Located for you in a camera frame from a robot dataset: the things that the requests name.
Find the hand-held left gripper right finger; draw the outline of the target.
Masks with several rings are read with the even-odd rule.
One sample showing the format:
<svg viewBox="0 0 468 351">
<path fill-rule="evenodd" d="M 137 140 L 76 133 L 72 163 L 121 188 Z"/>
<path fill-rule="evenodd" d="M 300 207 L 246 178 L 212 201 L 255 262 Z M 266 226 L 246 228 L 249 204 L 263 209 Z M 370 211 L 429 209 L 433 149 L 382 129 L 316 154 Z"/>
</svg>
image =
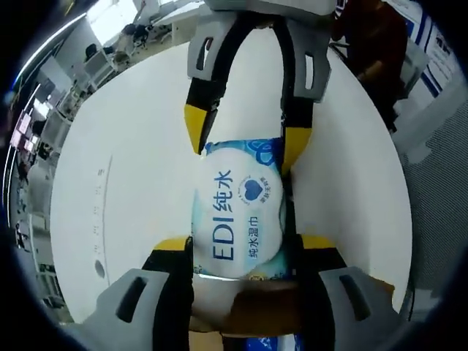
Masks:
<svg viewBox="0 0 468 351">
<path fill-rule="evenodd" d="M 401 326 L 393 286 L 348 266 L 329 239 L 296 234 L 294 269 L 305 350 L 379 350 Z"/>
</svg>

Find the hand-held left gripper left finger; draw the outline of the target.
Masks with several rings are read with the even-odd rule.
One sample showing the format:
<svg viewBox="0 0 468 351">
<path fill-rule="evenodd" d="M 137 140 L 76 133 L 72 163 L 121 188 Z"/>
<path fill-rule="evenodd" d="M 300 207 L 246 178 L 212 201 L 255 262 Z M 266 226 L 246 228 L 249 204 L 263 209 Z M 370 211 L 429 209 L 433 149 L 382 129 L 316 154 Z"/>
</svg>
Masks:
<svg viewBox="0 0 468 351">
<path fill-rule="evenodd" d="M 193 302 L 193 239 L 166 239 L 99 294 L 82 342 L 87 350 L 188 350 Z"/>
</svg>

